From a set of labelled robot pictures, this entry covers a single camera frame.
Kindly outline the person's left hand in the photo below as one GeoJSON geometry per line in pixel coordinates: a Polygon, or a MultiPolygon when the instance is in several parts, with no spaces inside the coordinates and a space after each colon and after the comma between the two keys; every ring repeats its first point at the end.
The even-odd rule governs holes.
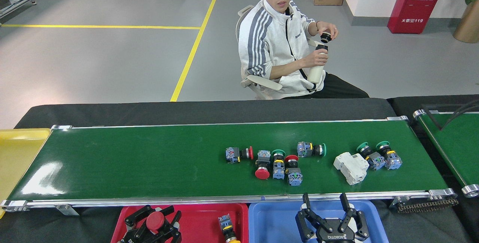
{"type": "Polygon", "coordinates": [[[318,33],[323,34],[323,33],[328,33],[330,35],[330,39],[334,40],[337,38],[339,34],[339,30],[336,27],[336,25],[328,22],[323,22],[323,21],[318,21],[316,22],[317,28],[318,28],[318,33]]]}

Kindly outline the person's right hand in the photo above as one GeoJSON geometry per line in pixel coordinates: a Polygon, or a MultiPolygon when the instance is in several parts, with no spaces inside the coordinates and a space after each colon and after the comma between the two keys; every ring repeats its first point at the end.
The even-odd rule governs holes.
{"type": "Polygon", "coordinates": [[[301,68],[312,68],[324,66],[328,61],[328,51],[326,49],[317,49],[308,56],[301,59],[301,68]]]}

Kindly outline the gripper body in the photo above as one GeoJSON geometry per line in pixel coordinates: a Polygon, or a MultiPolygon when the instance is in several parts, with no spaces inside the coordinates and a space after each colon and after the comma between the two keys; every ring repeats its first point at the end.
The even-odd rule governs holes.
{"type": "Polygon", "coordinates": [[[127,232],[119,241],[120,243],[166,243],[171,239],[171,243],[176,243],[176,232],[151,232],[136,234],[136,232],[127,232]]]}
{"type": "Polygon", "coordinates": [[[355,231],[349,226],[342,227],[342,221],[326,221],[326,223],[332,228],[332,232],[323,226],[318,226],[316,236],[319,243],[354,243],[355,231]]]}

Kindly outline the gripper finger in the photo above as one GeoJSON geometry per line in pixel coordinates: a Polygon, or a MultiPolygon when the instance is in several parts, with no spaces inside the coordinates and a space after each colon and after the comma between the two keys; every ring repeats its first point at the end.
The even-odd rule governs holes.
{"type": "Polygon", "coordinates": [[[321,242],[322,240],[318,237],[318,233],[320,231],[322,218],[310,208],[308,193],[304,193],[302,198],[303,204],[301,205],[301,210],[298,211],[296,215],[296,224],[298,226],[301,241],[307,242],[310,239],[316,239],[318,242],[321,242]],[[309,221],[310,224],[316,228],[315,232],[308,228],[306,221],[309,221]]]}
{"type": "Polygon", "coordinates": [[[182,217],[181,211],[175,211],[173,206],[169,206],[161,209],[160,212],[162,214],[160,217],[160,241],[180,242],[181,233],[179,221],[182,217]],[[166,217],[173,213],[175,214],[173,219],[168,221],[166,217]]]}
{"type": "Polygon", "coordinates": [[[349,223],[354,219],[356,223],[356,231],[353,231],[354,239],[365,240],[369,238],[370,233],[363,211],[357,211],[354,207],[350,206],[346,194],[341,194],[341,204],[345,211],[345,216],[341,221],[341,233],[346,232],[347,229],[353,231],[353,229],[349,227],[349,223]]]}
{"type": "Polygon", "coordinates": [[[146,218],[154,212],[150,205],[146,205],[125,218],[126,233],[125,238],[145,238],[147,234],[146,218]],[[144,220],[140,228],[135,229],[137,223],[144,220]]]}

